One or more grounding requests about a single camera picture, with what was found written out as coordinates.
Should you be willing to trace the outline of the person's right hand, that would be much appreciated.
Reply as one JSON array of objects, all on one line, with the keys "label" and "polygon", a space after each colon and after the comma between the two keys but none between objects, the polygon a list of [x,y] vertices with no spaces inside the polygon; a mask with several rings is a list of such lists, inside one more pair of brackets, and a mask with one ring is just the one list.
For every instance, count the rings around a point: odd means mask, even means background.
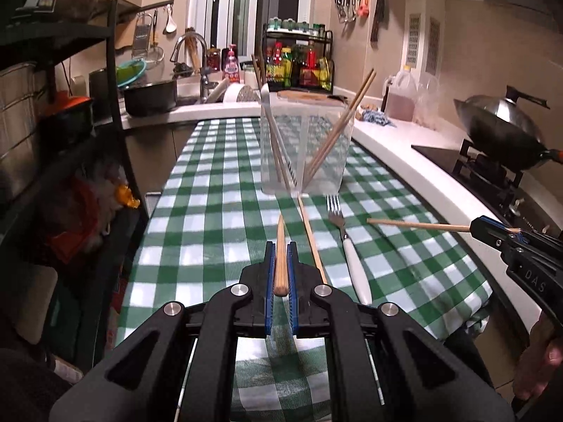
[{"label": "person's right hand", "polygon": [[562,336],[545,313],[530,332],[530,345],[520,356],[513,379],[514,395],[522,400],[539,396],[562,364]]}]

